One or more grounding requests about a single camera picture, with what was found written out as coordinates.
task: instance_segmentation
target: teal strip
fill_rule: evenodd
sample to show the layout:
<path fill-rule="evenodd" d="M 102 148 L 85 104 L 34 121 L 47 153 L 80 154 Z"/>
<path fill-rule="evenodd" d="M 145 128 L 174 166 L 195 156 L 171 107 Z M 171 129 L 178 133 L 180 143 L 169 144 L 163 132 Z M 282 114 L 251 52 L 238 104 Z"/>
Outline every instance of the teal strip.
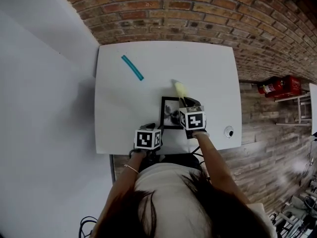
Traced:
<path fill-rule="evenodd" d="M 136 68 L 136 66 L 134 66 L 134 64 L 129 60 L 128 57 L 126 57 L 125 55 L 123 55 L 122 60 L 124 60 L 126 62 L 126 64 L 132 69 L 132 71 L 134 72 L 134 74 L 139 78 L 140 81 L 142 81 L 144 79 L 144 77 L 142 76 L 142 74 L 139 72 L 139 70 Z"/>

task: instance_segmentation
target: wooden floor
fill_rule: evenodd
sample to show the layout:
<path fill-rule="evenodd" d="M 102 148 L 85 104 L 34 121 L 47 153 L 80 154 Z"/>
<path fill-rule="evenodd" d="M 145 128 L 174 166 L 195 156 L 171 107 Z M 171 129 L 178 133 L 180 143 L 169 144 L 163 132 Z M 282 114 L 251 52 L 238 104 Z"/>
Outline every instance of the wooden floor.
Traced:
<path fill-rule="evenodd" d="M 278 211 L 291 195 L 301 189 L 302 173 L 309 167 L 308 153 L 313 139 L 311 127 L 275 125 L 275 122 L 296 118 L 297 106 L 292 101 L 276 103 L 260 95 L 256 86 L 251 84 L 241 83 L 240 92 L 242 146 L 221 150 L 220 153 L 250 201 L 262 202 L 268 213 Z M 116 177 L 127 161 L 127 156 L 114 156 Z M 314 165 L 302 179 L 302 187 L 313 173 Z"/>

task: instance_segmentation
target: t-shirt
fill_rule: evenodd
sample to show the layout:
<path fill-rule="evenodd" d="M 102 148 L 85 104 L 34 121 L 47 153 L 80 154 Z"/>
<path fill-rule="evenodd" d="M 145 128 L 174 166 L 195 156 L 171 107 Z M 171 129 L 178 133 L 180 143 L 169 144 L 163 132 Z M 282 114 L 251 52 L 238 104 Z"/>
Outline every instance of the t-shirt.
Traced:
<path fill-rule="evenodd" d="M 154 191 L 153 204 L 157 214 L 157 238 L 203 238 L 210 234 L 204 210 L 181 176 L 189 177 L 196 169 L 172 163 L 155 164 L 140 172 L 136 190 Z M 263 204 L 247 205 L 268 226 L 271 237 L 276 238 L 275 227 L 264 211 Z M 147 204 L 146 219 L 151 219 Z"/>

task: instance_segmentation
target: person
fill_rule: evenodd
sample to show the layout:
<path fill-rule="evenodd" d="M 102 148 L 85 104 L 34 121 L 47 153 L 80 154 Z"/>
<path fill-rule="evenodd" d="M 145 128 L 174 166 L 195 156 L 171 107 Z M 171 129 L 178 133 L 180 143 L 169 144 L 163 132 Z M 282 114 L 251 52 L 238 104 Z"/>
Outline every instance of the person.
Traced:
<path fill-rule="evenodd" d="M 192 154 L 166 155 L 138 173 L 133 153 L 114 183 L 92 238 L 276 238 L 262 204 L 250 204 L 210 141 L 196 131 L 207 173 Z"/>

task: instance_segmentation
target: fire extinguisher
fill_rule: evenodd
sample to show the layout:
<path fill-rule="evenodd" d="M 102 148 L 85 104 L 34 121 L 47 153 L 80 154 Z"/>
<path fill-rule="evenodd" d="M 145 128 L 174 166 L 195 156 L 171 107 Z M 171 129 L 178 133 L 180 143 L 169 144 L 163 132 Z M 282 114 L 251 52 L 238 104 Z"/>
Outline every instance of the fire extinguisher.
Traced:
<path fill-rule="evenodd" d="M 259 93 L 269 93 L 278 90 L 282 90 L 284 86 L 284 81 L 279 77 L 272 77 L 268 81 L 265 81 L 258 85 Z"/>

